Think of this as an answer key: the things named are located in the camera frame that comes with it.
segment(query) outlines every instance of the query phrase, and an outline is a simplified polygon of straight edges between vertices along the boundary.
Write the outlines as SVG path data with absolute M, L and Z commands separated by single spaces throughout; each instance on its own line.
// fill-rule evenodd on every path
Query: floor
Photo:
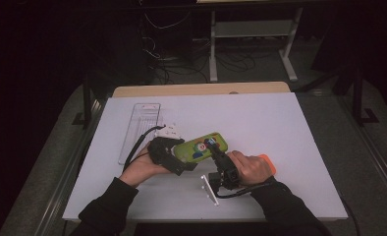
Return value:
M 217 52 L 218 83 L 284 81 L 291 89 L 297 89 L 323 75 L 310 70 L 319 40 L 299 38 L 290 55 L 299 80 L 289 82 L 277 53 L 282 43 L 279 38 L 242 40 L 235 45 L 233 41 L 221 41 Z M 183 67 L 180 63 L 174 61 L 165 68 L 156 68 L 157 76 L 152 83 L 206 82 L 206 56 L 184 62 L 187 64 Z M 371 108 L 380 122 L 361 128 L 350 114 L 351 92 L 334 95 L 334 82 L 333 78 L 309 92 L 297 93 L 331 178 L 355 216 L 325 224 L 333 235 L 357 235 L 357 222 L 360 235 L 387 236 L 387 184 L 374 158 L 379 154 L 387 163 L 387 108 L 380 93 L 364 83 L 363 107 Z M 76 115 L 82 112 L 83 90 L 77 88 L 59 115 L 0 235 L 68 235 L 76 227 L 61 216 L 102 106 L 94 105 L 93 122 L 86 130 L 82 125 L 73 125 Z M 133 235 L 136 229 L 135 224 L 130 224 L 122 235 Z

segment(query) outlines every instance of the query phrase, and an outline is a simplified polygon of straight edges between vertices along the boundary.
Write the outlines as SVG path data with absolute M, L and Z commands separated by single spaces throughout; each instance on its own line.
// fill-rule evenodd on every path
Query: person's right hand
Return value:
M 237 150 L 228 152 L 227 155 L 239 170 L 242 185 L 259 184 L 273 175 L 269 164 L 261 157 L 244 156 Z

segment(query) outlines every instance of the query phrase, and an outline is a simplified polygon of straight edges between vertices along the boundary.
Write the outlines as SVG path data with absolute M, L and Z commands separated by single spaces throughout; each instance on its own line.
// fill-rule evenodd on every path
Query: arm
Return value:
M 239 170 L 243 185 L 269 184 L 253 190 L 251 196 L 261 205 L 275 235 L 331 235 L 300 198 L 275 180 L 264 159 L 246 157 L 239 151 L 228 156 Z
M 138 190 L 136 187 L 150 177 L 170 173 L 154 164 L 145 147 L 123 172 L 114 178 L 105 193 L 90 202 L 80 213 L 82 221 L 71 235 L 116 235 L 125 229 L 127 212 Z

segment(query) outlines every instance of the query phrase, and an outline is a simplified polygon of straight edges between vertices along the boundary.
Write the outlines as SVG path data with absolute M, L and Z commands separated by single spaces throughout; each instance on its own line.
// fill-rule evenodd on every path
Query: white cord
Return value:
M 152 57 L 154 57 L 156 59 L 160 59 L 160 55 L 157 54 L 157 53 L 150 52 L 150 51 L 148 51 L 146 49 L 143 49 L 143 51 L 147 52 L 148 54 L 150 54 L 150 56 L 152 56 Z
M 151 37 L 143 37 L 143 39 L 150 39 L 151 40 L 151 42 L 153 42 L 153 51 L 154 51 L 154 49 L 156 49 L 156 42 L 154 42 L 154 40 L 153 40 L 153 38 L 151 38 Z
M 147 19 L 147 21 L 148 21 L 152 26 L 154 26 L 155 28 L 160 29 L 160 30 L 164 30 L 164 29 L 167 29 L 167 28 L 171 28 L 171 27 L 174 27 L 174 26 L 176 26 L 176 25 L 182 23 L 184 20 L 186 20 L 186 19 L 190 16 L 190 14 L 191 14 L 191 12 L 188 12 L 186 16 L 184 16 L 180 21 L 176 22 L 175 24 L 172 24 L 172 25 L 169 25 L 169 26 L 166 26 L 166 27 L 159 27 L 159 26 L 155 25 L 155 24 L 151 21 L 151 19 L 147 16 L 146 13 L 144 13 L 145 18 Z

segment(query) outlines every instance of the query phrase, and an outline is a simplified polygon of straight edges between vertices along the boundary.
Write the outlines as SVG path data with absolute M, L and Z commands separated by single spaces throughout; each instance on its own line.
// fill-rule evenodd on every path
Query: table leg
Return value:
M 215 11 L 212 11 L 211 16 L 211 55 L 209 56 L 209 81 L 211 83 L 218 82 L 217 62 L 215 61 Z
M 288 41 L 284 48 L 279 50 L 280 58 L 282 59 L 283 66 L 285 67 L 286 73 L 288 73 L 289 80 L 295 82 L 298 77 L 295 73 L 294 67 L 289 60 L 289 53 L 291 52 L 292 43 L 294 42 L 295 35 L 298 29 L 299 21 L 302 15 L 303 8 L 297 9 L 294 20 L 291 23 L 291 29 L 289 30 Z

